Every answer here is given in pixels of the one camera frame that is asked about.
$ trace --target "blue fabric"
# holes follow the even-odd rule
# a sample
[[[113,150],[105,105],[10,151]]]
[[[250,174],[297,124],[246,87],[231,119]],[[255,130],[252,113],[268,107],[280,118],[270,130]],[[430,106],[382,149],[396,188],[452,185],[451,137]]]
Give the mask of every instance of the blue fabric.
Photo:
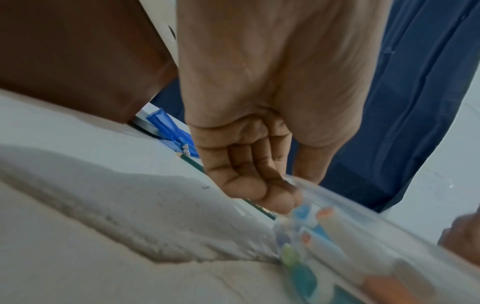
[[[148,115],[146,119],[158,129],[160,140],[172,150],[183,152],[183,146],[188,145],[190,156],[199,157],[192,136],[179,129],[162,108]]]
[[[325,188],[372,210],[401,200],[453,122],[480,60],[480,0],[395,0],[359,132]],[[178,82],[152,103],[183,121]],[[298,143],[288,156],[291,173]]]

